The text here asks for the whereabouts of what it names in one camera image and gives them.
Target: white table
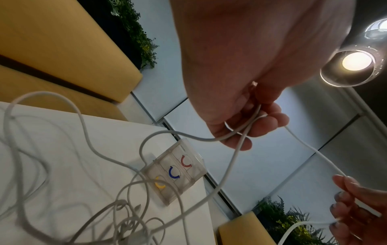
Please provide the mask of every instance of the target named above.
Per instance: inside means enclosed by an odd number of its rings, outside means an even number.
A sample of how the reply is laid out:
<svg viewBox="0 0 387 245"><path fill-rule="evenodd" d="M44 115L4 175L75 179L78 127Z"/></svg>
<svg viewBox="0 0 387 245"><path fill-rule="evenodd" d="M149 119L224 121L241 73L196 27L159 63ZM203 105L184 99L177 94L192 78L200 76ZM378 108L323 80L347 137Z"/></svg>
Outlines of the white table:
<svg viewBox="0 0 387 245"><path fill-rule="evenodd" d="M3 109L6 106L7 103L0 103L0 107ZM2 138L4 138L2 132L3 114L4 112L0 110L0 135ZM30 222L45 233L58 239L70 237L93 214L112 202L118 191L132 179L133 172L131 170L102 160L91 152L86 144L76 114L20 105L15 108L13 115L17 117L17 121L25 131L23 132L16 127L15 123L12 124L19 147L35 155L40 155L52 167L49 186L26 204ZM118 161L127 162L136 168L143 166L138 154L142 140L147 135L162 130L160 127L125 121L92 116L84 116L84 118L91 142L100 153ZM175 142L176 140L169 134L158 135L144 147L144 154L149 160L152 160ZM9 149L2 143L0 143L0 159L2 166L0 171L1 205L2 195L13 175ZM34 180L37 180L39 185L44 180L42 167L24 155L22 159L25 189L28 189ZM151 201L145 220L159 217L167 222L180 214L177 200L165 207L152 189L150 192ZM184 208L188 209L205 195L204 183L201 179L182 195ZM131 200L134 206L141 204L141 210L143 210L146 201L144 186L135 186L131 189ZM11 191L3 206L0 206L0 213L14 203L15 189ZM118 216L119 220L122 220L126 214L120 211ZM15 221L15 213L0 221L1 244L41 244L17 227ZM112 213L109 213L95 226L95 237L98 237L111 222ZM150 222L151 227L159 225L160 223L157 221ZM191 244L215 244L207 204L187 217L187 227ZM90 241L92 235L92 229L88 229L77 241ZM106 238L111 235L112 230L109 231ZM158 240L160 240L161 235L162 232L157 234ZM163 243L185 244L181 221L166 230Z"/></svg>

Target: clear plastic box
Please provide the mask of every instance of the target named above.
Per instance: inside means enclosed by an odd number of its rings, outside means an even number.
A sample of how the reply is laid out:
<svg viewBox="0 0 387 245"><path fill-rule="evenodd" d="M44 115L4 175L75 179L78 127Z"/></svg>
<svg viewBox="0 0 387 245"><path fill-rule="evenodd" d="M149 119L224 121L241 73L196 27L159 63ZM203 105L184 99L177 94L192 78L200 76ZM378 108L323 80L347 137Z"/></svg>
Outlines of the clear plastic box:
<svg viewBox="0 0 387 245"><path fill-rule="evenodd" d="M143 173L149 179L168 182L181 195L203 177L207 169L203 158L193 149L188 140L181 139L156 158L143 170ZM166 206L177 198L175 192L162 183L150 185Z"/></svg>

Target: white cable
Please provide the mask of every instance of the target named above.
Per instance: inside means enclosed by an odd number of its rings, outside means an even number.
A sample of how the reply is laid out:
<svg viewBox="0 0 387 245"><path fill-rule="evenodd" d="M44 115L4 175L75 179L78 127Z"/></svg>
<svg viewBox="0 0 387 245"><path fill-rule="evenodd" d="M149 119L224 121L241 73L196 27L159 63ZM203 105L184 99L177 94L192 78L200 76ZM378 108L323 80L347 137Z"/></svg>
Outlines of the white cable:
<svg viewBox="0 0 387 245"><path fill-rule="evenodd" d="M130 192L130 187L132 185L135 185L135 184L142 184L142 183L154 183L156 182L156 180L146 180L145 177L143 176L143 174L129 166L129 165L126 165L124 163L121 163L117 160L114 160L114 159L111 159L109 157L106 157L104 155L102 155L101 153L99 153L92 145L91 141L90 141L90 138L88 136L88 132L87 132L87 128L86 128L86 125L85 125L85 122L84 122L84 119L83 119L83 116L81 114L81 112L79 111L79 109L76 107L76 105L70 101L69 99L67 99L66 97L60 95L60 94L56 94L56 93L52 93L52 92L47 92L47 91L40 91L40 92L33 92L33 93L28 93L28 94L25 94L17 99L15 99L12 103L9 104L9 106L7 107L7 109L5 110L5 113L4 113L4 125L3 125L3 130L4 130L4 135L6 137L6 142L7 144L9 145L10 147L10 151L11 151L11 154L12 154L12 159L13 159L13 162L14 162L14 165L15 165L15 180L16 180L16 183L17 183L17 201L16 201L16 211L17 211L17 215L18 215L18 221L21 225L21 227L29 234L31 234L32 236L34 236L35 238L45 242L45 243L48 243L48 244L52 244L52 245L63 245L63 244L69 244L67 242L64 242L64 241L59 241L55 238L52 238L44 233L42 233L41 231L37 230L36 228L34 228L28 221L27 217L26 217L26 214L25 214L25 207L24 207L24 202L25 202L25 197L24 197L24 194L23 194L23 166L21 164L21 158L20 158L20 155L19 155L19 149L17 148L17 144L16 144L16 140L14 139L13 137L13 134L10 130L10 119L11 119L11 112L12 112L12 109L14 108L14 106L18 103L20 103L21 101L25 100L26 98L29 98L29 97L32 97L32 96L37 96L37 95L52 95L52 96L55 96L55 97L58 97L62 100L64 100L65 102L67 102L69 105L71 105L71 107L73 107L73 109L76 111L76 113L78 114L79 116L79 119L81 121L81 125L82 125L82 129L83 129L83 132L84 132L84 135L85 135L85 139L86 139L86 142L89 146L89 148L93 151L94 154L96 154L97 156L107 160L107 161L110 161L110 162L113 162L115 164L118 164L118 165L121 165L125 168L129 168L130 170L133 170L136 175L133 177L132 181L126 185L125 187L123 187L120 191L119 191L119 194L117 195L116 197L116 201L113 202L112 204L110 205L113 205L114 206L114 209L113 209L113 212L114 212L114 215L113 215L113 224L114 224L114 237L113 238L110 238L110 239L106 239L106 240L103 240L103 241L96 241L96 242L90 242L90 243L87 243L89 245L103 245L103 244L111 244L111 243L114 243L116 244L117 242L117 235L118 235L118 232L119 232L119 228L121 227L121 224L124 224L125 222L128 224L129 223L129 220L136 220L137 223L134 225L133 229L132 229L132 233L135 232L135 228L138 226L138 224L141 224L143 226L143 230L146 232L145 233L145 236L146 236L146 239L147 239L147 244L150 244L151 243L151 240L153 240L156 244L158 243L155 238L154 238L154 234L163 230L164 231L164 234L163 234L163 238L164 238L164 235L165 235L165 229L172 226L173 224L175 224L176 222L180 221L180 220L183 220L183 228L184 228L184 233L185 233L185 237L186 237L186 242L187 242L187 245L189 245L189 239L188 239L188 233L187 233L187 229L186 229L186 224L185 224L185 217L187 215L189 215L190 213L192 213L193 211L195 211L196 209L198 209L201 205L205 204L209 199L213 198L220 190L221 188L224 186L225 182L226 182L226 179L228 178L228 176L230 175L230 172L232 170L232 167L233 165L235 164L235 161L236 161L236 158L238 156L238 153L240 151L240 148L243 144L243 141L244 139L246 138L249 130L251 129L252 127L252 124L258 120L259 118L262 118L266 115L263 115L263 116L259 116L258 117L258 113L259 113L259 110L260 110L260 105L258 106L258 108L256 109L256 111L254 112L254 114L252 115L252 117L246 122L244 123L243 125L241 125L240 127L238 127L236 130L222 136L222 137L218 137L218 138L199 138L199 137L196 137L196 136L192 136L192 135L189 135L189 134L185 134L185 133L182 133L182 132L177 132L177 131L173 131L173 130L163 130L163 131L159 131L159 132L155 132L151 135L149 135L148 137L146 137L144 139L144 141L141 143L140 145L140 149L139 149L139 155L141 157L141 159L144 161L145 163L145 166L147 166L147 162L145 161L145 158L143 156L143 148L144 148L144 145L145 143L152 137L158 135L158 134L178 134L178 135L182 135L182 136L185 136L185 137L188 137L188 138L192 138L194 140L199 140L199 141L205 141L205 142L214 142L214 141L221 141L221 140L225 140L227 138L230 138L232 137L233 135L237 134L238 132L243 131L243 134L241 135L241 138L237 144L237 147L234 151L234 154L231 158L231 161L229 163L229 166L227 167L227 170L222 178L222 180L220 181L219 185L208 195L206 196L204 199L202 199L201 201L199 201L198 203L196 203L194 206L192 206L191 208L189 208L187 211L183 211L184 208L183 208L183 203L181 201L181 198L177 192L177 190L175 190L172 186L170 186L169 183L167 182L164 182L164 181L161 181L161 180L157 180L157 182L160 182L160 183L163 183L165 185L168 185L169 187L172 188L172 190L175 192L176 196L177 196L177 199L179 201L179 204L180 204L180 209L181 209L181 215L177 216L176 218L172 219L171 221L167 222L164 224L164 222L158 218L151 218L150 220L153 220L153 219L157 219L157 220L160 220L162 225L153 229L153 230L149 230L148 227L146 226L146 223L147 222L143 222L142 219L143 217L145 216L145 213L147 211L147 208L149 206L149 188L148 188L148 184L145 184L145 187L146 187L146 194L147 194L147 201L146 201L146 205L145 205L145 208L144 208L144 211L142 213L141 216L138 216L136 211L135 211L135 208L132 206L131 202L130 202L130 199L129 199L129 192ZM334 165L334 163L332 161L330 161L327 157L325 157L321 152L319 152L317 149L313 148L312 146L306 144L304 141L302 141L301 139L299 139L288 127L285 127L286 130L288 130L288 132L293 136L295 137L298 141L300 141L304 146L312 149L316 154L318 154L319 156L321 156L324 160L326 160L331 166L333 166L339 173L341 173L342 175L345 176L345 174L336 166ZM136 181L136 182L133 182L134 179L139 176L141 177L141 181ZM124 191L126 188L128 188L128 191L127 191L127 202L125 203L125 205L128 205L133 216L132 217L127 217L126 219L120 221L118 224L117 224L117 221L116 221L116 210L119 209L118 207L118 204L119 204L119 200L118 200L118 197L119 195L122 193L122 191ZM93 216L88 222L92 222L98 215L95 215ZM77 232L77 234L73 237L73 239L71 240L71 243L70 244L76 244L76 245L84 245L86 243L73 243L75 241L75 239L77 238L77 236L80 235L80 233L88 226L88 222L80 229L79 232ZM282 237L282 239L280 240L280 242L278 243L278 245L283 245L283 243L285 242L286 238L290 235L290 233L292 232L292 230L294 230L296 227L298 226L301 226L301 225L307 225L307 224L323 224L323 225L326 225L326 224L331 224L332 222L299 222L299 223L296 223L294 225L292 225L287 231L286 233L284 234L284 236Z"/></svg>

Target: colored marking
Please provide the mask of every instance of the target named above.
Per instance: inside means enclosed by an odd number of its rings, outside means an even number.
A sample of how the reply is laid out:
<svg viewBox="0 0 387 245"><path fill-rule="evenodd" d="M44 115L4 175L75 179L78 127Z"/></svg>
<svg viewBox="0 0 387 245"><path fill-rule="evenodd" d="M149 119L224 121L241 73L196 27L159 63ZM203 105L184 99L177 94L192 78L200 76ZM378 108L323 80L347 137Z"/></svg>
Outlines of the colored marking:
<svg viewBox="0 0 387 245"><path fill-rule="evenodd" d="M183 155L183 156L181 157L181 160L180 160L181 164L182 164L184 167L186 167L186 168L192 167L192 164L189 164L189 165L185 165L185 164L184 164L184 162L183 162L184 157L185 157L185 155Z"/></svg>
<svg viewBox="0 0 387 245"><path fill-rule="evenodd" d="M169 176L170 176L172 179L178 179L178 178L180 178L180 175L178 175L178 176L173 176L173 175L171 174L172 169L173 169L173 167L171 166L171 167L169 168Z"/></svg>
<svg viewBox="0 0 387 245"><path fill-rule="evenodd" d="M154 183L156 185L157 188L159 189L164 189L165 188L165 185L159 185L157 182Z"/></svg>

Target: tangled cable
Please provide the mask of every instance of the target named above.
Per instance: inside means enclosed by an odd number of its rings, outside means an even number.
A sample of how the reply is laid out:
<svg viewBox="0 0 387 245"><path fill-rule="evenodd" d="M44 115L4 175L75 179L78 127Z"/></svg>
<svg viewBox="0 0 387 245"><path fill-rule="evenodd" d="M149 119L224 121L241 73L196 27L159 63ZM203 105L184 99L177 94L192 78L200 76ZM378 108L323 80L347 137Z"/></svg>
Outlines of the tangled cable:
<svg viewBox="0 0 387 245"><path fill-rule="evenodd" d="M130 170L135 172L135 175L132 178L132 180L130 181L130 183L125 185L118 192L118 194L116 196L116 200L113 203L110 203L109 205L107 205L106 207L101 209L93 217L91 217L73 235L73 237L69 241L60 241L60 240L58 240L56 238L53 238L53 237L50 237L49 235L47 235L47 234L41 232L40 230L36 229L34 226L31 225L31 223L29 222L28 218L26 217L26 213L25 213L25 201L27 199L31 198L32 196L36 195L36 193L39 190L42 190L42 187L48 183L48 181L50 179L50 168L49 168L49 164L46 163L45 161L39 159L36 156L33 156L33 154L30 154L30 153L25 152L24 150L21 150L21 149L18 148L18 146L16 144L16 140L15 140L15 138L14 138L14 136L13 136L11 130L10 130L10 121L11 121L11 118L12 118L11 113L12 113L12 110L15 107L15 105L19 104L20 102L22 102L23 100L25 100L25 99L27 99L29 97L38 96L38 95L51 95L51 96L55 96L55 97L58 97L58 98L62 99L66 103L68 103L75 110L75 112L79 116L79 119L81 121L82 129L83 129L83 132L84 132L84 135L85 135L85 139L86 139L87 145L89 146L91 151L94 154L96 154L97 156L99 156L100 158L103 158L104 160L107 160L109 162L118 164L118 165L123 166L125 168L129 168ZM42 241L44 243L47 243L47 244L50 244L50 245L67 245L67 244L75 244L75 245L85 245L85 244L89 244L89 245L128 244L128 245L130 245L131 243L136 243L136 244L146 243L147 245L149 245L149 244L151 244L152 241L156 245L160 245L163 242L163 240L164 240L165 229L167 229L168 227L172 226L176 222L182 220L183 221L183 228L184 228L186 243L187 243L187 245L190 245L189 237L188 237L188 233L187 233L186 222L185 222L185 217L187 215L189 215L190 213L192 213L193 211L195 211L196 209L198 209L203 204L205 204L211 198L213 198L221 190L221 188L224 186L224 184L226 182L226 179L230 175L230 172L231 172L231 170L233 168L233 165L235 164L235 161L236 161L236 158L237 158L238 153L240 151L240 148L242 146L242 143L243 143L244 139L246 138L248 132L250 131L253 123L256 120L258 120L259 118L262 118L262 117L266 116L266 115L258 116L258 113L260 111L260 107L261 106L259 105L257 107L257 109L255 110L255 112L253 113L252 117L248 121L246 121L243 125L239 126L234 131L231 131L230 133L228 133L228 134L226 134L226 135L224 135L222 137L218 137L218 138L199 138L199 137L196 137L196 136L192 136L192 135L189 135L189 134L186 134L186 133L182 133L182 132L178 132L178 131L174 131L174 130L162 130L162 131L158 131L158 132L155 132L155 133L149 135L148 137L146 137L143 140L143 142L141 143L140 148L139 148L139 155L140 155L141 159L144 161L145 167L147 167L148 163L146 162L142 151L143 151L143 148L144 148L144 145L146 144L146 142L150 138L152 138L152 137L154 137L154 136L156 136L158 134L177 134L177 135L185 136L187 138L192 138L194 140L199 140L199 141L204 141L204 142L214 142L214 141L221 141L221 140L228 139L228 138L232 137L233 135L235 135L235 134L237 134L237 133L239 133L239 132L241 132L243 130L243 133L241 134L241 138L240 138L240 140L239 140L239 142L237 144L237 147L236 147L236 149L234 151L234 154L233 154L233 156L232 156L232 158L230 160L230 163L229 163L229 165L227 167L227 170L226 170L222 180L219 182L219 185L208 196L203 198L201 201L196 203L194 206L192 206L188 210L184 211L183 203L181 201L179 193L168 182L165 182L165 181L162 181L162 180L149 180L149 179L146 179L144 177L144 175L141 173L141 170L137 170L134 167L131 167L131 166L127 165L127 164L124 164L122 162L119 162L117 160L114 160L114 159L112 159L110 157L107 157L107 156L99 153L93 147L93 145L92 145L92 143L90 141L90 138L89 138L89 135L88 135L88 132L87 132L87 128L86 128L86 124L85 124L85 121L83 119L83 116L82 116L80 110L77 108L77 106L71 100L69 100L68 98L66 98L66 97L64 97L64 96L62 96L60 94L56 94L56 93L53 93L53 92L47 92L47 91L39 91L39 92L32 92L32 93L25 94L25 95L15 99L14 101L12 101L8 105L8 107L7 107L7 109L5 110L5 113L4 113L3 131L4 131L4 136L5 136L5 142L10 147L11 156L12 156L12 160L13 160L13 163L14 163L14 168L15 168L14 180L16 182L16 193L17 193L17 199L16 199L15 205L11 206L10 208L8 208L8 210L6 211L6 214L9 214L12 210L16 210L18 223L23 228L23 230L26 231L27 233L29 233L31 236L35 237L36 239L39 239L40 241ZM334 165L332 161L330 161L327 157L325 157L321 152L319 152L317 149L313 148L312 146L306 144L304 141L299 139L288 127L285 127L285 128L289 131L289 133L292 136L294 136L304 146L306 146L306 147L310 148L311 150L313 150L316 154L321 156L330 165L332 165L339 173L341 173L342 175L345 176L345 174L336 165ZM43 165L43 167L44 167L44 169L46 170L46 173L47 173L46 180L43 182L43 184L41 186L39 186L35 191L29 191L26 194L24 194L23 166L22 166L22 161L21 161L21 157L20 157L19 152L21 152L23 154L26 154L26 155L28 155L28 156L38 160ZM135 181L137 176L140 177L141 180ZM150 202L149 186L148 186L148 184L149 183L156 183L156 182L164 184L164 185L170 187L175 192L175 194L177 196L177 200L179 202L179 206L180 206L180 210L181 210L181 215L177 216L176 218L170 220L167 223L164 223L161 219L156 218L156 217L151 218L151 219L149 219L147 221L143 221L143 218L144 218L144 216L145 216L145 214L147 212L147 209L149 207L149 202ZM146 204L145 204L145 207L144 207L144 211L141 213L141 215L138 214L139 207L133 207L133 205L130 202L130 198L129 198L130 188L131 188L131 186L136 185L136 184L145 184L145 190L146 190L146 196L147 196ZM121 195L121 193L126 188L127 188L127 199L126 200L119 199L119 196ZM88 227L88 225L90 225L98 216L102 215L105 211L109 210L110 208L112 208L112 210L113 210L113 226L114 226L113 237L111 237L109 239L102 240L102 241L92 241L92 242L88 242L88 243L76 243L75 242L76 239L82 234L82 232ZM122 220L122 221L117 223L116 212L118 210L123 209L123 208L125 208L127 210L127 218L125 218L124 220ZM154 229L149 229L146 224L149 221L151 221L151 220L158 220L158 221L160 221L162 223L162 225L157 227L157 228L154 228ZM292 227L290 227L288 231L286 231L286 233L284 234L284 236L282 237L282 239L280 240L278 245L283 245L284 241L289 236L290 232L293 229L295 229L296 227L298 227L298 226L309 225L309 224L329 225L331 223L332 223L332 221L330 221L330 222L299 222L299 223L296 223ZM138 228L139 225L142 226L142 229L136 232L136 229ZM130 231L131 233L129 235L125 236L125 233L128 232L128 231ZM163 231L163 236L162 236L160 242L158 242L154 235L156 233L160 232L160 231Z"/></svg>

